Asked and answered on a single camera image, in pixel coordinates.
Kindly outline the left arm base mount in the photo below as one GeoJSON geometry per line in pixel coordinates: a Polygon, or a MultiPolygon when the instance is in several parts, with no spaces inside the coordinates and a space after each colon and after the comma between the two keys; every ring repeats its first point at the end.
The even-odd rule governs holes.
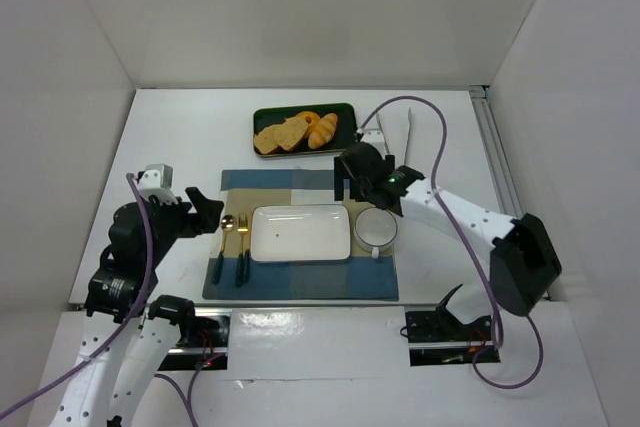
{"type": "Polygon", "coordinates": [[[228,314],[197,317],[188,336],[169,350],[159,370],[226,370],[229,334],[228,314]]]}

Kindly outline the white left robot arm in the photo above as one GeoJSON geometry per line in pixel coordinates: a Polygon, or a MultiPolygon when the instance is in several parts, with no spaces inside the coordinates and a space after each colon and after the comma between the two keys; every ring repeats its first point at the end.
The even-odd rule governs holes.
{"type": "Polygon", "coordinates": [[[134,195],[109,228],[91,277],[76,363],[55,426],[128,426],[168,352],[195,323],[191,300],[151,296],[156,268],[177,240],[216,232],[224,204],[189,187],[168,202],[134,195]]]}

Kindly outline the metal food tongs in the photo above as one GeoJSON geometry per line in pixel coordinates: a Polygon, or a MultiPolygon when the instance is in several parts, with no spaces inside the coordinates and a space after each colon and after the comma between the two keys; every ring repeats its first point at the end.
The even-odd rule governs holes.
{"type": "Polygon", "coordinates": [[[383,152],[394,155],[396,165],[407,165],[412,140],[413,112],[407,108],[403,115],[375,115],[378,130],[383,137],[383,152]]]}

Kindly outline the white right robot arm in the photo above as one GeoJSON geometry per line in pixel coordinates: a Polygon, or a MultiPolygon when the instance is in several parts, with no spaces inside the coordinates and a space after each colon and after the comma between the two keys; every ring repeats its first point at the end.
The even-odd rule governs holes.
{"type": "Polygon", "coordinates": [[[488,291],[488,300],[524,317],[562,273],[541,219],[492,212],[456,196],[434,179],[395,165],[372,145],[358,142],[334,158],[334,198],[358,202],[422,222],[460,241],[488,291]]]}

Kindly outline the striped golden bread roll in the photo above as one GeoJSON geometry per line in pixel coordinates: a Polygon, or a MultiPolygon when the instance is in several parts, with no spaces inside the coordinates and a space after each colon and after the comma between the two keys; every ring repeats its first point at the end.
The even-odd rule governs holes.
{"type": "Polygon", "coordinates": [[[335,136],[337,125],[338,116],[335,113],[323,116],[310,131],[308,147],[317,150],[328,144],[335,136]]]}

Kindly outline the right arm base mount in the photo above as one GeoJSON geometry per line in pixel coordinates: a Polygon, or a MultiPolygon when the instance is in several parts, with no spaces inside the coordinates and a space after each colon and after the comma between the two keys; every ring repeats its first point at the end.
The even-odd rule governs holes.
{"type": "Polygon", "coordinates": [[[490,332],[491,317],[480,317],[469,325],[459,323],[444,311],[408,310],[399,334],[408,343],[412,367],[499,363],[490,332]]]}

